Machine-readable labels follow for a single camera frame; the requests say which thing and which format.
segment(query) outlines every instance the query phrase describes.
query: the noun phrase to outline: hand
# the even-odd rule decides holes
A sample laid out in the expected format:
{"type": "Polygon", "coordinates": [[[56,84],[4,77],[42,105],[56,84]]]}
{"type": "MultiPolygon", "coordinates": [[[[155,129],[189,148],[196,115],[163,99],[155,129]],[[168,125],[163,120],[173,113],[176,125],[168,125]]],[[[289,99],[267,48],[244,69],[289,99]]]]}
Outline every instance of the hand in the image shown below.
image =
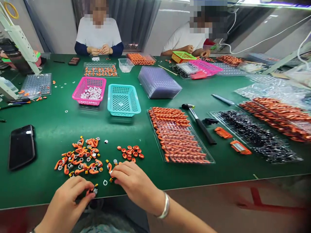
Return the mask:
{"type": "Polygon", "coordinates": [[[87,47],[86,50],[88,53],[92,54],[93,56],[98,56],[99,52],[100,52],[100,50],[98,48],[94,48],[92,46],[87,47]]]}
{"type": "Polygon", "coordinates": [[[211,54],[211,51],[210,50],[206,50],[206,51],[203,51],[200,56],[201,57],[209,57],[211,54]]]}
{"type": "Polygon", "coordinates": [[[136,163],[125,161],[115,166],[111,176],[129,198],[145,211],[160,216],[165,207],[165,194],[158,189],[136,163]]]}
{"type": "Polygon", "coordinates": [[[75,203],[78,195],[85,189],[94,188],[90,181],[81,176],[68,179],[54,194],[41,223],[35,228],[36,233],[69,233],[85,210],[95,193],[89,193],[79,204],[75,203]]]}
{"type": "Polygon", "coordinates": [[[187,45],[185,47],[182,47],[181,50],[184,51],[184,52],[192,54],[192,52],[193,52],[193,45],[187,45]]]}
{"type": "Polygon", "coordinates": [[[110,48],[108,44],[104,44],[103,47],[100,49],[100,54],[112,54],[112,48],[110,48]]]}

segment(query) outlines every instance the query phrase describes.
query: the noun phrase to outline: teal plastic basket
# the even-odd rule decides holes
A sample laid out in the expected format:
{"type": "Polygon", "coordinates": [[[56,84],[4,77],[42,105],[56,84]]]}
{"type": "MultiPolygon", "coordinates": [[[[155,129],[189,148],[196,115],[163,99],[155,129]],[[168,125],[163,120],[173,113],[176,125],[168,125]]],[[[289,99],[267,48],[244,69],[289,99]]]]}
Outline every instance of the teal plastic basket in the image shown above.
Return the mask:
{"type": "Polygon", "coordinates": [[[113,116],[132,117],[142,110],[135,87],[132,85],[110,84],[108,87],[107,109],[113,116]]]}

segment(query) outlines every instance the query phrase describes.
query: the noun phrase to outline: hammer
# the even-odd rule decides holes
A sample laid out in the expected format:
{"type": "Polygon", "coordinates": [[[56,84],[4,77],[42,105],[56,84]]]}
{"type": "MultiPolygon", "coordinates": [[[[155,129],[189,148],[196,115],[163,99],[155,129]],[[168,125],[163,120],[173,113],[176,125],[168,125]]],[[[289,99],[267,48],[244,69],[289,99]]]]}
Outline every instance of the hammer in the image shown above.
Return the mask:
{"type": "Polygon", "coordinates": [[[210,145],[216,145],[217,143],[214,141],[214,139],[212,138],[212,136],[210,135],[210,133],[207,131],[206,127],[204,126],[204,124],[202,123],[202,121],[198,118],[198,116],[196,115],[196,113],[194,112],[194,105],[190,105],[190,104],[183,104],[181,106],[183,109],[185,110],[189,110],[191,112],[191,114],[193,115],[193,117],[195,118],[195,121],[197,123],[197,125],[201,128],[201,130],[203,131],[208,143],[210,145]]]}

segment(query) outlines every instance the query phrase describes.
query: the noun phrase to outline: white cable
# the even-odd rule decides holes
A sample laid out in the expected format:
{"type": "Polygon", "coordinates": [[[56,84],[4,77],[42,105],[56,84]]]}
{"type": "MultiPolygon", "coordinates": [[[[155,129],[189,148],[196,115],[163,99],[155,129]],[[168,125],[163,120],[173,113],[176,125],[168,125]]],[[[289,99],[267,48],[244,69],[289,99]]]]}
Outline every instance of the white cable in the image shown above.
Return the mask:
{"type": "Polygon", "coordinates": [[[309,18],[309,17],[311,17],[311,15],[309,15],[308,17],[306,17],[306,18],[300,20],[298,23],[295,23],[294,25],[292,25],[292,26],[286,28],[285,30],[281,31],[280,33],[278,33],[278,34],[276,34],[276,35],[274,35],[274,36],[272,36],[272,37],[269,37],[269,38],[267,38],[267,39],[264,39],[263,41],[261,41],[261,42],[255,44],[254,46],[249,47],[249,48],[247,48],[247,49],[244,49],[244,50],[242,50],[242,51],[240,51],[240,52],[237,52],[237,53],[233,53],[233,52],[231,51],[231,45],[228,45],[228,44],[221,44],[221,41],[222,41],[223,39],[220,40],[219,44],[220,44],[220,45],[227,45],[227,46],[229,46],[229,49],[230,49],[230,53],[231,53],[231,54],[238,54],[238,53],[241,53],[241,52],[243,52],[243,51],[245,51],[245,50],[251,49],[251,48],[255,47],[256,45],[259,45],[260,43],[262,43],[262,42],[264,42],[264,41],[266,41],[266,40],[269,40],[269,39],[271,39],[271,38],[273,38],[273,37],[275,37],[275,36],[281,34],[282,32],[285,32],[287,29],[289,29],[289,28],[291,28],[291,27],[293,27],[293,26],[299,24],[300,22],[304,21],[305,19],[307,19],[307,18],[309,18]]]}
{"type": "Polygon", "coordinates": [[[303,42],[299,45],[299,48],[298,48],[298,50],[297,50],[297,57],[298,57],[298,59],[299,59],[301,62],[303,62],[303,63],[305,63],[305,64],[307,65],[307,70],[310,70],[310,68],[309,68],[309,63],[306,62],[305,60],[303,60],[303,59],[300,57],[300,49],[301,49],[302,45],[305,43],[305,41],[309,38],[310,35],[311,35],[311,31],[309,32],[309,34],[307,35],[307,37],[303,40],[303,42]]]}

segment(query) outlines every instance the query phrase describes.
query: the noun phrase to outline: small clear container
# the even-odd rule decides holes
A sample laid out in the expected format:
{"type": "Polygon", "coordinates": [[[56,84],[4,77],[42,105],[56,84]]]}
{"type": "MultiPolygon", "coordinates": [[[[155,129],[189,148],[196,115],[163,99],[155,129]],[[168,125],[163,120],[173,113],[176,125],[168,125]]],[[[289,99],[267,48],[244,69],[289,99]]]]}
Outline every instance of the small clear container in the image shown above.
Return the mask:
{"type": "Polygon", "coordinates": [[[133,62],[128,58],[119,58],[119,67],[123,73],[129,73],[133,68],[133,62]]]}

